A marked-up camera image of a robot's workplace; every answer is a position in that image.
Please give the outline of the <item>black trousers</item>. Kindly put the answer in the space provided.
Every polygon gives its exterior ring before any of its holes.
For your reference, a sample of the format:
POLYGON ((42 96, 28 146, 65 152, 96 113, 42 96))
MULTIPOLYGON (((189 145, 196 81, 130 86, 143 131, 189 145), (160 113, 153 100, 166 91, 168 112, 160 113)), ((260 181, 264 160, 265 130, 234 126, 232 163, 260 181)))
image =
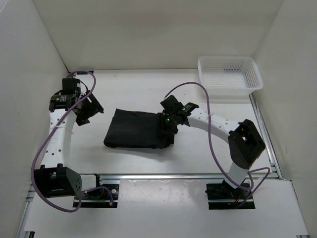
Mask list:
POLYGON ((164 134, 160 114, 116 109, 104 138, 109 148, 165 149, 174 144, 173 134, 164 134))

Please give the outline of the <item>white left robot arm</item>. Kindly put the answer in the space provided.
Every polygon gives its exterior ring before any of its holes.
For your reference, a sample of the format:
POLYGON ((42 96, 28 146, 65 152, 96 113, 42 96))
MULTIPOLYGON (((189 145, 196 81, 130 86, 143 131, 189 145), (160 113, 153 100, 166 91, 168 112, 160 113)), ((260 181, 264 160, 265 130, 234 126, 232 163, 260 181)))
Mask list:
POLYGON ((45 154, 38 169, 34 170, 35 184, 45 198, 80 196, 87 191, 92 198, 103 195, 104 186, 99 176, 80 175, 69 167, 70 144, 74 124, 89 123, 89 118, 104 109, 95 96, 59 91, 50 99, 50 133, 52 137, 44 146, 45 154))

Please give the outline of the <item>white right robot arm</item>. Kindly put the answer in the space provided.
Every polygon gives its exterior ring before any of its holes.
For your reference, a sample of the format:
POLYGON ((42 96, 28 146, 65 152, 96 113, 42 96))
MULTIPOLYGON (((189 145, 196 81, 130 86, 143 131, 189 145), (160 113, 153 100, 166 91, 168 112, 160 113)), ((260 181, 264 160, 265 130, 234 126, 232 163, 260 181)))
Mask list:
POLYGON ((163 107, 161 119, 164 131, 176 134, 178 125, 198 128, 208 133, 209 147, 212 157, 225 176, 223 180, 223 194, 228 198, 234 198, 240 193, 240 190, 250 191, 250 188, 242 186, 246 176, 250 175, 250 168, 265 150, 265 143, 260 136, 255 124, 245 119, 243 122, 231 121, 217 115, 212 115, 210 109, 206 111, 198 105, 181 102, 164 102, 160 103, 163 107), (232 160, 229 172, 220 165, 216 158, 211 136, 222 139, 229 146, 230 157, 232 160))

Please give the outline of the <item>white plastic basket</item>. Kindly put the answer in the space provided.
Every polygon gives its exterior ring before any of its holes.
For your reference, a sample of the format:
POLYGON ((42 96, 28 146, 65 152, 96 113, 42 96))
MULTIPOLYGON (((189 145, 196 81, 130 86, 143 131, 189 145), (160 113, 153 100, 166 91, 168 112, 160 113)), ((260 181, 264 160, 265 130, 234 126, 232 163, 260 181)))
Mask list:
POLYGON ((263 88, 251 57, 202 56, 198 58, 200 83, 215 98, 240 98, 263 88))

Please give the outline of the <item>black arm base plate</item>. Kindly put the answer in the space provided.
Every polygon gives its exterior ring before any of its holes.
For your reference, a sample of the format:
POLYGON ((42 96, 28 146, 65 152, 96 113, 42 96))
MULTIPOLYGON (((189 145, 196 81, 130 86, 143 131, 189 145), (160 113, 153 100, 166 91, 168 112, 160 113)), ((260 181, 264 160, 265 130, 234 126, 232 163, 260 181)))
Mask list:
POLYGON ((112 194, 112 199, 109 192, 105 188, 82 194, 81 208, 117 208, 119 197, 119 184, 110 183, 103 184, 112 194))

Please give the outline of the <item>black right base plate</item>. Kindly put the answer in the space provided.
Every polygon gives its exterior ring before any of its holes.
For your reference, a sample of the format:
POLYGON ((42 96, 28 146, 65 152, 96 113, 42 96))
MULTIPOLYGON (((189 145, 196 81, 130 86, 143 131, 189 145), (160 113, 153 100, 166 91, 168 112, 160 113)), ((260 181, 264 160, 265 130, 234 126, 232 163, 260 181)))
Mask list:
POLYGON ((223 183, 206 184, 209 210, 255 209, 250 192, 223 183))

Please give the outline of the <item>aluminium frame rail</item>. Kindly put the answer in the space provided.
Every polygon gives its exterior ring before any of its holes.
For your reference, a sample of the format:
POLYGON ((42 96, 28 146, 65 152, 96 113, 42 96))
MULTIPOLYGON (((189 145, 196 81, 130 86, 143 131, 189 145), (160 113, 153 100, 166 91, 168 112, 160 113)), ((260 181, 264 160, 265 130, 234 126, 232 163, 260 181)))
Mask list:
POLYGON ((101 178, 118 180, 118 179, 223 179, 221 174, 100 174, 101 178))

